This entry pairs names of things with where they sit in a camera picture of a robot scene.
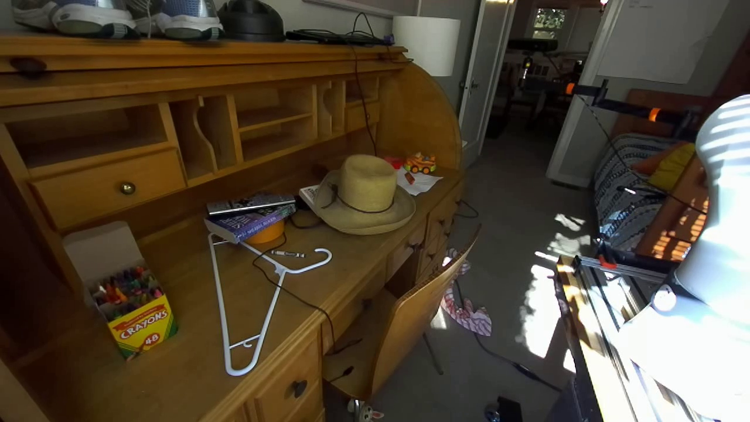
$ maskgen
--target straw hat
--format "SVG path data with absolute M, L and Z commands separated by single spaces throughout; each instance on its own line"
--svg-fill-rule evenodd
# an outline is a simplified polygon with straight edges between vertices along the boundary
M 414 199 L 398 189 L 395 167 L 372 155 L 349 155 L 343 169 L 329 171 L 320 189 L 300 198 L 346 235 L 391 233 L 414 215 Z

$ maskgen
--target box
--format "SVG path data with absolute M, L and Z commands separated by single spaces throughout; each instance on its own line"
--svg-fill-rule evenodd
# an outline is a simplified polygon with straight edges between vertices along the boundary
M 296 211 L 294 205 L 282 207 L 268 207 L 245 214 L 230 214 L 230 215 L 209 215 L 204 219 L 207 231 L 230 245 L 242 245 L 248 238 L 259 235 L 261 231 L 288 219 Z
M 103 316 L 121 357 L 141 357 L 178 330 L 170 299 L 126 223 L 72 233 L 64 247 L 85 285 L 85 302 Z

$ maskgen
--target crayon box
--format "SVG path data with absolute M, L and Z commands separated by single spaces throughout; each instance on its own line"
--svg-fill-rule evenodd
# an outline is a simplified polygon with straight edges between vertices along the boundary
M 170 299 L 126 223 L 72 233 L 64 247 L 85 302 L 102 315 L 121 357 L 137 360 L 178 330 Z

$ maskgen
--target desk surface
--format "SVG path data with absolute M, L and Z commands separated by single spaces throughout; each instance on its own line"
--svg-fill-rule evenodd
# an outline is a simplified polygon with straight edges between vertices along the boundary
M 365 288 L 363 285 L 371 285 L 375 275 L 391 266 L 395 251 L 414 231 L 425 231 L 430 208 L 458 183 L 460 173 L 448 173 L 431 193 L 419 196 L 414 219 L 389 235 L 352 238 L 327 225 L 315 231 L 287 225 L 284 248 L 309 254 L 324 247 L 332 251 L 330 266 L 288 278 L 287 288 L 327 312 L 352 302 Z M 161 245 L 155 241 L 144 254 L 167 288 L 181 326 L 178 335 L 126 364 L 92 312 L 85 324 L 57 335 L 48 350 L 25 360 L 18 369 L 50 415 L 77 422 L 216 417 L 274 373 L 274 364 L 296 350 L 300 339 L 327 324 L 322 312 L 282 294 L 259 369 L 246 377 L 230 377 L 223 369 L 219 307 L 201 221 L 185 223 L 184 231 Z M 237 339 L 252 335 L 261 329 L 274 287 L 254 267 L 256 257 L 245 248 L 221 247 L 219 260 L 230 326 L 237 329 Z

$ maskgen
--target floor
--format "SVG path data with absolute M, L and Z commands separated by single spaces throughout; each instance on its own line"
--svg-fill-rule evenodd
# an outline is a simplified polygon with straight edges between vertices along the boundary
M 587 190 L 546 180 L 554 143 L 555 132 L 548 128 L 508 125 L 485 142 L 484 157 L 470 167 L 454 245 L 475 225 L 484 225 L 484 235 L 454 295 L 475 310 L 485 307 L 492 335 L 478 339 L 450 319 L 431 329 L 443 375 L 419 342 L 372 398 L 385 419 L 485 419 L 498 397 L 521 404 L 526 422 L 550 415 L 569 377 L 555 326 L 550 262 L 555 254 L 574 254 L 589 241 L 594 214 Z M 349 417 L 329 409 L 329 419 Z

